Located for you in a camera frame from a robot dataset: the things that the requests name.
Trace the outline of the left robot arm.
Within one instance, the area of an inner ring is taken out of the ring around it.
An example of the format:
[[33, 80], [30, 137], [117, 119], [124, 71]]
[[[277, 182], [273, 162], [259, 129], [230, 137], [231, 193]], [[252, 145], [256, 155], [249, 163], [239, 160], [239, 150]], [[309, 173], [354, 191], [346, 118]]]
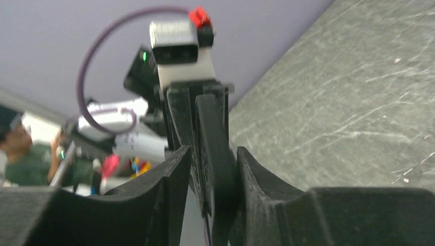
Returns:
[[[97, 48], [93, 47], [88, 51], [81, 64], [77, 77], [76, 96], [81, 116], [68, 119], [65, 123], [65, 127], [75, 126], [78, 119], [82, 117], [85, 122], [91, 119], [89, 125], [105, 134], [117, 135], [131, 132], [136, 128], [137, 124], [139, 124], [139, 117], [141, 116], [135, 113], [131, 106], [114, 106], [107, 109], [99, 108], [94, 111], [91, 111], [88, 107], [91, 100], [85, 99], [84, 96], [85, 76], [96, 50]], [[169, 109], [165, 103], [161, 102], [160, 96], [155, 93], [154, 89], [156, 87], [159, 87], [159, 76], [154, 55], [150, 48], [140, 46], [125, 76], [124, 88], [141, 96], [151, 109], [161, 110], [164, 117], [166, 117], [169, 114]], [[120, 112], [122, 115], [120, 120], [113, 122], [113, 125], [117, 125], [119, 128], [109, 128], [109, 126], [103, 125], [102, 122], [98, 123], [96, 119], [94, 119], [97, 115], [114, 112]]]

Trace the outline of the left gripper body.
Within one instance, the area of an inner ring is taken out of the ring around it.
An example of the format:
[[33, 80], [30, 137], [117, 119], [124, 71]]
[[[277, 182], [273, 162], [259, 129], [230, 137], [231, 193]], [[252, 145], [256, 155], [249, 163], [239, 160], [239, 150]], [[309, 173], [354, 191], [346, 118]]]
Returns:
[[196, 98], [204, 94], [213, 94], [217, 98], [220, 112], [223, 114], [225, 133], [229, 144], [228, 92], [227, 87], [222, 83], [216, 80], [200, 80], [172, 84], [162, 90], [162, 99], [169, 109], [165, 123], [168, 129], [170, 147], [173, 149], [185, 145], [192, 148], [190, 182], [196, 194], [201, 214], [210, 216], [197, 135], [199, 130], [197, 128]]

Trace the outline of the black phone case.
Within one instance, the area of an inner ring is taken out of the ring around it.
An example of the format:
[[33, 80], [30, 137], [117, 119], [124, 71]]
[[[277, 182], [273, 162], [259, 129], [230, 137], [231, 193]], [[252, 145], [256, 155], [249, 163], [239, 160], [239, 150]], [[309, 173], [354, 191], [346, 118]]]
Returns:
[[223, 114], [213, 94], [196, 98], [199, 158], [210, 211], [210, 244], [227, 245], [239, 203], [235, 158], [225, 133]]

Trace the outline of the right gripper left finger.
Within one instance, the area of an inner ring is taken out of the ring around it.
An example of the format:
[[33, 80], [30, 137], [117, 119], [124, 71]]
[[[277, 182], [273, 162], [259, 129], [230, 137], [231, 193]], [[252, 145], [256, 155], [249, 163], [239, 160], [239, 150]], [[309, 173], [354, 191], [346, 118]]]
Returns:
[[1, 245], [179, 245], [190, 150], [108, 192], [1, 188]]

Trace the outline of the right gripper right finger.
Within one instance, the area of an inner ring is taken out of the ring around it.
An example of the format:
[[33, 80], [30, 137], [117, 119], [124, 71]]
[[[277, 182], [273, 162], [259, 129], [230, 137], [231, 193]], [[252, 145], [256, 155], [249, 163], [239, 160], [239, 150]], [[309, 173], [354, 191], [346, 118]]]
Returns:
[[321, 187], [301, 191], [244, 147], [231, 245], [434, 245], [434, 195], [424, 189]]

